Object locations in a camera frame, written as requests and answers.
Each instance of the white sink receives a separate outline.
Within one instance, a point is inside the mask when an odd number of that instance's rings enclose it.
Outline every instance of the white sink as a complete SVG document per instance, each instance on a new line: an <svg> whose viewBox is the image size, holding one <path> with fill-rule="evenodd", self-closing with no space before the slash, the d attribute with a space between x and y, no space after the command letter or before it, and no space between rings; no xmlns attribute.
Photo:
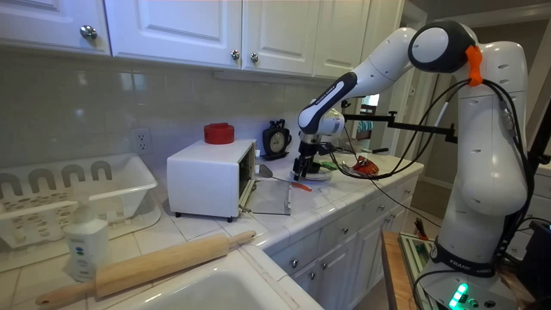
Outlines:
<svg viewBox="0 0 551 310"><path fill-rule="evenodd" d="M244 252L235 249L225 258L183 271L113 306L113 310L123 308L287 310L293 306L276 292Z"/></svg>

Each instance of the white dish drying rack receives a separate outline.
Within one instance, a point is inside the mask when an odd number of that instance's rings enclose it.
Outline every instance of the white dish drying rack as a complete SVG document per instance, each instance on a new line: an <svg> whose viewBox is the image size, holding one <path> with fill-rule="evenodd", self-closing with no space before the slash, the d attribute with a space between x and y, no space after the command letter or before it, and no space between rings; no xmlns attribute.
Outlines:
<svg viewBox="0 0 551 310"><path fill-rule="evenodd" d="M101 218L118 223L135 216L156 185L152 171L133 153L4 168L0 235L16 251L59 240L83 199Z"/></svg>

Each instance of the rolling pin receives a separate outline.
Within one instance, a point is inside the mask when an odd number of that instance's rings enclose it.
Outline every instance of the rolling pin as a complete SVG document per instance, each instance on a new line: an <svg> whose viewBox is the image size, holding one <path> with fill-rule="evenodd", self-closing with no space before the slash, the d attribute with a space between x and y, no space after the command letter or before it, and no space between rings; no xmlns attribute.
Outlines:
<svg viewBox="0 0 551 310"><path fill-rule="evenodd" d="M250 242L254 237L256 230L247 230L231 237L216 233L171 246L99 268L94 280L59 287L52 292L39 295L35 301L37 304L47 308L58 308L80 301L87 297L89 292L94 292L99 299L102 299L120 290L226 256L231 249Z"/></svg>

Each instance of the electronic device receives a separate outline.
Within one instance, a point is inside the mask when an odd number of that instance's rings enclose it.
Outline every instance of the electronic device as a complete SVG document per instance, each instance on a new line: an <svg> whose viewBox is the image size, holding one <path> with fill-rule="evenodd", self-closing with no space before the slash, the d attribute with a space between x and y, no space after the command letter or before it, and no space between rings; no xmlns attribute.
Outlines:
<svg viewBox="0 0 551 310"><path fill-rule="evenodd" d="M290 128L287 127L287 120L273 120L271 127L262 132L264 142L264 158L276 159L288 154L287 147L292 142Z"/></svg>
<svg viewBox="0 0 551 310"><path fill-rule="evenodd" d="M445 132L459 142L459 173L436 251L419 283L445 308L519 308L510 287L497 275L497 263L528 213L538 166L524 149L528 61L519 42L483 44L471 27L452 20L433 22L419 30L397 29L359 66L302 109L295 178L311 173L318 153L333 153L323 137L345 127L347 115L335 108L337 103L381 92L412 65L455 73L459 82L448 91L459 92L459 135L454 135L454 127L398 123L393 115L367 120ZM354 175L333 159L343 173L357 178L386 177Z"/></svg>
<svg viewBox="0 0 551 310"><path fill-rule="evenodd" d="M256 139L230 144L197 140L168 158L168 189L176 215L233 220L256 185Z"/></svg>

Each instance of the kitchen counter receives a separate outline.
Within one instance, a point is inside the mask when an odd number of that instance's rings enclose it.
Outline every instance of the kitchen counter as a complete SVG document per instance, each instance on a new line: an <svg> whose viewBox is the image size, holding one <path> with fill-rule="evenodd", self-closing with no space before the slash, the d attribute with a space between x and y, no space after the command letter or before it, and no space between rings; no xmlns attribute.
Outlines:
<svg viewBox="0 0 551 310"><path fill-rule="evenodd" d="M380 165L381 171L393 168L398 159L388 154L369 154L369 158ZM268 165L275 170L275 175L287 177L292 170L292 161L293 158L288 156L285 159L268 161ZM423 165L414 163L405 171L378 180L378 184L385 189L402 182L404 178L419 175L421 170ZM107 263L152 252L209 233L223 232L235 235L247 228L256 228L257 237L254 244L242 246L240 251L245 252L268 278L278 282L278 290L290 302L290 308L321 306L280 264L276 264L269 254L287 247L297 239L307 235L311 230L319 228L321 225L337 218L337 215L354 201L378 190L378 187L369 180L350 178L340 171L335 171L330 180L306 180L306 184L314 189L311 192L290 187L288 201L292 206L292 215L264 215L245 211L235 221L228 221L226 218L213 216L175 216L169 211L168 202L166 171L156 170L156 175L161 185L151 194L161 201L164 208L161 220L147 228L111 239ZM37 308L37 295L54 287L73 283L75 280L64 271L68 259L70 254L63 254L35 264L2 271L0 308ZM68 308L109 308L145 289L151 289L152 285L159 285L164 280L168 278L161 278L101 301L90 295L89 299L82 299Z"/></svg>

